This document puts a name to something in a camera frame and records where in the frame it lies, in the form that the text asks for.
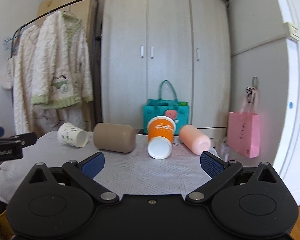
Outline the white patterned tablecloth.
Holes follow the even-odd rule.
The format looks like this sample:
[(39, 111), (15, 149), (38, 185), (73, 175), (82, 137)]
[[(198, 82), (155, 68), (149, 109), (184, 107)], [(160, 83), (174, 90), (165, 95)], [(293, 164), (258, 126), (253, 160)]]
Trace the white patterned tablecloth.
[[(0, 165), (0, 197), (8, 202), (34, 164), (61, 167), (69, 160), (82, 161), (98, 152), (93, 133), (88, 133), (83, 148), (63, 145), (57, 132), (40, 137), (35, 145), (23, 148), (23, 158)], [(147, 136), (136, 136), (136, 147), (129, 154), (104, 151), (105, 165), (94, 178), (102, 186), (121, 197), (123, 194), (186, 196), (211, 178), (200, 166), (200, 157), (193, 154), (179, 138), (174, 139), (172, 153), (157, 160), (147, 153)]]

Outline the orange coco paper cup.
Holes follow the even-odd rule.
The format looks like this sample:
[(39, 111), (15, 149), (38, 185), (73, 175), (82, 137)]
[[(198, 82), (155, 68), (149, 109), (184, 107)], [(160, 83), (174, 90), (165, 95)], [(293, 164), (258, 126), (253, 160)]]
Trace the orange coco paper cup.
[(156, 116), (147, 125), (148, 154), (158, 160), (166, 159), (172, 152), (175, 123), (167, 116)]

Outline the teal felt handbag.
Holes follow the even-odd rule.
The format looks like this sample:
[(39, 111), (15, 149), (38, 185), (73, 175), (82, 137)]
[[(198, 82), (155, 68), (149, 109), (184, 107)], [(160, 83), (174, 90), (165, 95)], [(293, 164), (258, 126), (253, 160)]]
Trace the teal felt handbag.
[[(173, 100), (162, 98), (162, 89), (168, 85), (173, 94)], [(173, 85), (168, 80), (162, 81), (159, 86), (159, 98), (148, 99), (143, 106), (143, 132), (147, 134), (147, 125), (151, 119), (157, 116), (166, 116), (175, 123), (175, 135), (179, 134), (180, 129), (189, 123), (190, 107), (187, 101), (179, 101)]]

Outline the brown taupe plastic cup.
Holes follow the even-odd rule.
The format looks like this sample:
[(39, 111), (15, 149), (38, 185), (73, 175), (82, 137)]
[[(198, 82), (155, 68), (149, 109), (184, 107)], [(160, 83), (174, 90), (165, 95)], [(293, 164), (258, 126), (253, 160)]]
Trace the brown taupe plastic cup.
[(136, 145), (136, 132), (132, 126), (98, 123), (93, 131), (94, 145), (102, 150), (130, 153)]

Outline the white green-print paper cup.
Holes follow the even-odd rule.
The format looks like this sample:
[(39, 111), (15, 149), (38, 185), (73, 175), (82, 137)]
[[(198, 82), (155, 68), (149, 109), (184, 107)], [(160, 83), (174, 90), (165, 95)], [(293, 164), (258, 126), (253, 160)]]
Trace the white green-print paper cup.
[(83, 148), (88, 142), (88, 134), (85, 130), (67, 122), (57, 131), (58, 141), (61, 144)]

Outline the black clothes rack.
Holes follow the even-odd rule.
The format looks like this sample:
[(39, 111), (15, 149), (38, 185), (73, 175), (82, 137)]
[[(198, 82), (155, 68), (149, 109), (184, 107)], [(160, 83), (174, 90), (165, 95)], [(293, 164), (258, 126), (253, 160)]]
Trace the black clothes rack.
[[(28, 22), (28, 23), (22, 25), (21, 27), (19, 27), (15, 31), (15, 33), (13, 34), (13, 36), (11, 38), (11, 41), (12, 41), (12, 43), (11, 43), (11, 58), (15, 54), (15, 52), (17, 51), (18, 42), (15, 41), (15, 40), (17, 39), (18, 36), (21, 35), (22, 30), (24, 28), (26, 28), (28, 25), (31, 25), (34, 22), (37, 22), (39, 19), (50, 15), (51, 13), (53, 13), (55, 11), (60, 11), (64, 8), (70, 8), (73, 4), (77, 4), (77, 3), (80, 3), (82, 1), (85, 1), (85, 0), (74, 0), (74, 1), (71, 1), (71, 2), (66, 3), (64, 5), (58, 6), (54, 9), (50, 9), (48, 12), (45, 12), (44, 14), (41, 14), (40, 16), (38, 16), (38, 17), (34, 18), (33, 20), (31, 20), (30, 22)], [(92, 31), (91, 31), (91, 34), (89, 35), (89, 37), (91, 39), (89, 45), (90, 45), (90, 49), (91, 49), (91, 52), (90, 52), (90, 66), (91, 66), (91, 73), (92, 74), (94, 74), (94, 70), (95, 70), (95, 67), (96, 67), (96, 40), (97, 40), (96, 26), (97, 26), (98, 9), (99, 9), (99, 5), (100, 5), (99, 0), (93, 0), (93, 1), (95, 2), (95, 6), (92, 7), (93, 8), (93, 16), (92, 16), (93, 21), (90, 24), (90, 26), (92, 27)]]

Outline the white door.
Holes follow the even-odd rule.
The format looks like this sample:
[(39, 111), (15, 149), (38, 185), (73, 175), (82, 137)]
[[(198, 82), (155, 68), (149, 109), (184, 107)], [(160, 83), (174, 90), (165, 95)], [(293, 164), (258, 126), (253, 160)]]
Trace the white door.
[[(291, 22), (300, 33), (300, 0), (278, 0), (278, 3), (283, 23)], [(300, 41), (287, 39), (286, 33), (284, 41), (288, 53), (287, 110), (273, 167), (300, 205)]]

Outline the wall light switch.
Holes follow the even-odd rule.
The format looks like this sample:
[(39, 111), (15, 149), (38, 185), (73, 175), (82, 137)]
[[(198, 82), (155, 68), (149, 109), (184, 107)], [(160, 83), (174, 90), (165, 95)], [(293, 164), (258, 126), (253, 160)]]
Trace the wall light switch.
[(300, 33), (298, 27), (291, 22), (285, 22), (283, 25), (285, 28), (286, 38), (294, 42), (299, 42)]

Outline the pink paper gift bag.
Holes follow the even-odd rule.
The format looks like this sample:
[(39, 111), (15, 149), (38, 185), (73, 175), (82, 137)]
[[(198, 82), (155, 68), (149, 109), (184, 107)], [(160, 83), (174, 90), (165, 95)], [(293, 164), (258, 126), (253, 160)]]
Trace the pink paper gift bag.
[(260, 153), (258, 90), (247, 87), (246, 93), (240, 110), (229, 113), (227, 145), (244, 157), (256, 158)]

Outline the white green-trim fleece jacket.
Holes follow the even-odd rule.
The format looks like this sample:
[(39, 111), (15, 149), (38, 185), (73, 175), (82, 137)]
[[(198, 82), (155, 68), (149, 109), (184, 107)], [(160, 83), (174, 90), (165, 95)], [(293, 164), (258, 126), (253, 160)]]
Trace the white green-trim fleece jacket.
[(39, 31), (31, 103), (60, 109), (92, 100), (89, 47), (82, 21), (65, 11), (54, 12)]

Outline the grey three-door wardrobe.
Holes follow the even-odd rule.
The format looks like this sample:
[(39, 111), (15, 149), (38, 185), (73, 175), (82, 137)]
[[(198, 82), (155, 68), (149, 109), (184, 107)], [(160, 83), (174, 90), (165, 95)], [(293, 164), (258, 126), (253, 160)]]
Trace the grey three-door wardrobe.
[(104, 122), (143, 128), (149, 99), (187, 102), (217, 145), (230, 105), (229, 0), (104, 0)]

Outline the cardboard box behind rack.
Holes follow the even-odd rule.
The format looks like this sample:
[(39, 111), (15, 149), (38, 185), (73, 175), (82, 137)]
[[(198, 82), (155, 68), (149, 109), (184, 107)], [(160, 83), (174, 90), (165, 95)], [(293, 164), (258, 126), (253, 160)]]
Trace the cardboard box behind rack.
[[(48, 12), (50, 9), (54, 9), (58, 6), (64, 5), (74, 0), (45, 0), (43, 1), (38, 9), (38, 15)], [(101, 63), (101, 31), (102, 31), (102, 21), (103, 21), (103, 9), (104, 9), (104, 0), (99, 0), (100, 5), (97, 15), (97, 40), (96, 40), (96, 67), (94, 74), (92, 74), (93, 79), (93, 89), (94, 89), (94, 101), (90, 103), (82, 103), (82, 111), (85, 118), (86, 129), (92, 131), (95, 125), (98, 122), (102, 121), (102, 112), (101, 112), (101, 85), (100, 85), (100, 63)], [(77, 4), (73, 4), (70, 8), (64, 8), (62, 11), (68, 11), (74, 14), (77, 18), (82, 20), (83, 27), (87, 35), (87, 43), (90, 49), (90, 37), (92, 27), (93, 8), (95, 2), (93, 0), (85, 0)]]

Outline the pink plastic cup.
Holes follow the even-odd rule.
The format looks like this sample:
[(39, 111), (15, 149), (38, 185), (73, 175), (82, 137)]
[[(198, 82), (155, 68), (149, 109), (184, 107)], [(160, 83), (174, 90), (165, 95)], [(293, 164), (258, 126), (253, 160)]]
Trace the pink plastic cup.
[(210, 138), (192, 125), (185, 125), (179, 131), (180, 141), (194, 154), (201, 155), (211, 146)]

